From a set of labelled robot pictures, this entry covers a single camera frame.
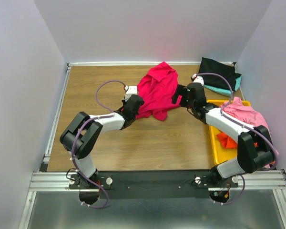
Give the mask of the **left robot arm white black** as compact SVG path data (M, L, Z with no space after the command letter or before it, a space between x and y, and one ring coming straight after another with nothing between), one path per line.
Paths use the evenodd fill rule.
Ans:
M121 108L106 115L79 112L60 136L60 143L70 152L71 161L80 175L80 183L85 188L92 188L96 184L97 168L91 152L99 135L129 127L144 104L143 98L136 94L122 102Z

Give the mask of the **magenta t shirt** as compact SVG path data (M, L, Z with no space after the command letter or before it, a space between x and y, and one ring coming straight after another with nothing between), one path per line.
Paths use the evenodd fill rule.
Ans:
M177 86L178 73L169 64L162 62L151 68L137 85L144 104L140 107L136 119L153 116L164 121L168 111L179 106L172 103Z

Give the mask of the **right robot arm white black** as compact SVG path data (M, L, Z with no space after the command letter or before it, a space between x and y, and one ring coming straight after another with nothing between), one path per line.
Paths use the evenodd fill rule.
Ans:
M263 125L251 126L241 122L219 106L207 102L200 83L187 86L179 84L172 96L172 103L185 107L193 117L216 127L237 143L236 157L211 168L209 174L200 178L201 183L220 187L228 178L251 174L277 162L268 129Z

